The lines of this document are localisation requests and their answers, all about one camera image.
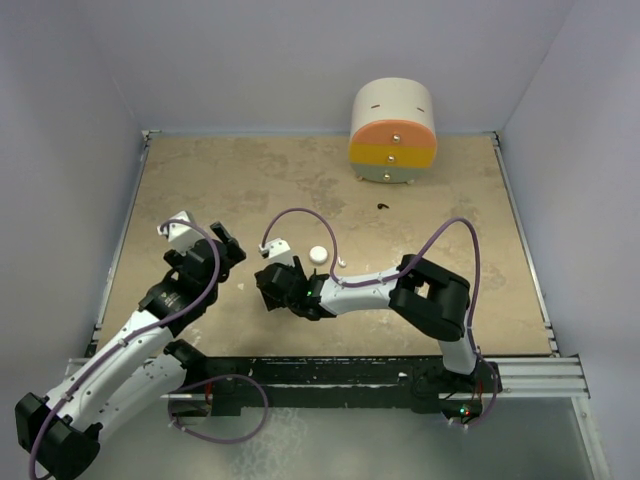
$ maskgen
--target cylindrical container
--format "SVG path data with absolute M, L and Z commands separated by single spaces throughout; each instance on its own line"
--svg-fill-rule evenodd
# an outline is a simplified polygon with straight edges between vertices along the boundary
M 353 102 L 349 160 L 358 176 L 374 182 L 411 183 L 436 154 L 431 95 L 406 78 L 381 78 Z

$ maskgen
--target speckled work surface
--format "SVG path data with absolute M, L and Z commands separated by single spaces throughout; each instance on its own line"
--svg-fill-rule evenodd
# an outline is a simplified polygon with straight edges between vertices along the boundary
M 378 210 L 378 203 L 389 209 Z M 208 355 L 439 354 L 391 311 L 354 312 L 310 322 L 267 312 L 254 272 L 266 262 L 257 245 L 281 210 L 324 215 L 347 262 L 338 274 L 375 272 L 415 253 L 451 216 L 465 216 L 480 238 L 482 277 L 475 335 L 486 354 L 550 353 L 529 267 L 489 137 L 440 137 L 434 165 L 414 185 L 358 182 L 346 137 L 159 137 L 153 140 L 105 314 L 100 346 L 124 324 L 167 270 L 168 249 L 155 227 L 190 210 L 201 225 L 220 220 L 247 251 L 220 286 L 218 302 L 183 332 Z M 303 259 L 330 248 L 313 217 L 293 213 L 272 238 Z M 427 258 L 473 280 L 473 251 L 463 225 L 452 226 Z M 320 267 L 322 272 L 327 266 Z

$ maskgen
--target white wall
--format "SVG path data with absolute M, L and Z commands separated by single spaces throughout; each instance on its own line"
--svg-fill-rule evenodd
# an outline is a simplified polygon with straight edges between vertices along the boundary
M 366 82 L 407 76 L 436 128 L 502 128 L 574 0 L 80 0 L 145 128 L 348 131 Z
M 0 469 L 13 407 L 83 353 L 132 192 L 140 129 L 75 2 L 0 2 Z
M 616 478 L 637 479 L 637 0 L 577 2 L 506 126 L 504 155 L 562 353 L 584 362 Z

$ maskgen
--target drawer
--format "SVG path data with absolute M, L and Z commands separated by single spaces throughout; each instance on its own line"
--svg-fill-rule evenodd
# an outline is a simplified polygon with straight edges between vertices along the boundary
M 427 168 L 436 154 L 434 147 L 402 147 L 351 143 L 349 159 L 352 163 L 384 165 L 399 168 Z
M 436 137 L 420 123 L 407 120 L 379 120 L 360 128 L 351 137 L 351 143 L 435 149 Z

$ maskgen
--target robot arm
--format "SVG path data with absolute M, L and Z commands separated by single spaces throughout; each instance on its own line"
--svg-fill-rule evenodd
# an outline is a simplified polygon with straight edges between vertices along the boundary
M 390 309 L 425 335 L 438 340 L 446 370 L 472 375 L 477 358 L 467 335 L 469 308 L 467 280 L 425 259 L 420 259 L 404 277 L 384 282 L 408 265 L 414 257 L 405 255 L 400 265 L 385 271 L 334 281 L 315 272 L 307 278 L 300 259 L 286 241 L 273 240 L 261 249 L 269 265 L 255 274 L 267 310 L 288 308 L 309 320 L 336 317 L 357 310 Z M 378 280 L 376 285 L 345 287 L 343 284 Z M 418 291 L 428 284 L 426 297 Z
M 187 212 L 172 217 L 194 223 Z M 218 282 L 246 258 L 238 242 L 220 223 L 211 229 L 219 253 Z M 31 452 L 36 437 L 61 400 L 64 404 L 46 426 L 36 459 L 58 480 L 72 480 L 95 459 L 100 444 L 120 425 L 155 401 L 160 395 L 176 390 L 185 382 L 183 363 L 170 353 L 152 361 L 149 357 L 172 342 L 190 323 L 213 305 L 218 296 L 217 283 L 200 303 L 170 323 L 160 322 L 180 312 L 207 291 L 215 270 L 211 246 L 194 229 L 170 223 L 165 231 L 173 250 L 164 255 L 171 270 L 151 287 L 123 328 L 79 371 L 41 398 L 27 394 L 15 408 L 18 440 Z M 71 397 L 68 393 L 78 378 L 90 375 Z

